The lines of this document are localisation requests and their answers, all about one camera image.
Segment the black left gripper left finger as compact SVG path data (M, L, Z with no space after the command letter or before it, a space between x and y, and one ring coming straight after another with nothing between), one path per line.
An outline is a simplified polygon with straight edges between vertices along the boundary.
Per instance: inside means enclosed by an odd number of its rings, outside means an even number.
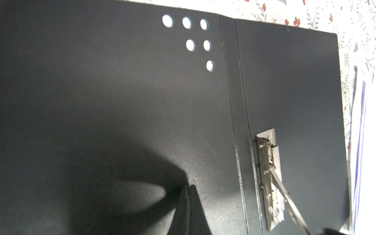
M182 188L169 235L210 235L211 231L195 185Z

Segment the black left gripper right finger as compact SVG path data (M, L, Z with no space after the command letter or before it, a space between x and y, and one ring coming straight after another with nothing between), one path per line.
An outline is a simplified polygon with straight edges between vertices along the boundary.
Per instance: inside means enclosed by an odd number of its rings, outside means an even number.
M334 229L324 228L321 231L321 235L345 235L345 234Z

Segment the printed paper sheet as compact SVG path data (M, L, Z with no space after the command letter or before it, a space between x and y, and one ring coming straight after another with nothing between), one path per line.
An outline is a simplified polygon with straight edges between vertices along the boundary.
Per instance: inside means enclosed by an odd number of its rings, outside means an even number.
M376 233L376 79L358 77L352 110L352 222L355 235Z

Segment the blue folder with black inside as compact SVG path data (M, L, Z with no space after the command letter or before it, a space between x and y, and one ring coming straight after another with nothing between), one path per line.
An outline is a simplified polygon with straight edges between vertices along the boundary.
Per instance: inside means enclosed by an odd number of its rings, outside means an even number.
M256 135L316 235L349 218L337 35L121 1L1 1L1 234L265 235Z

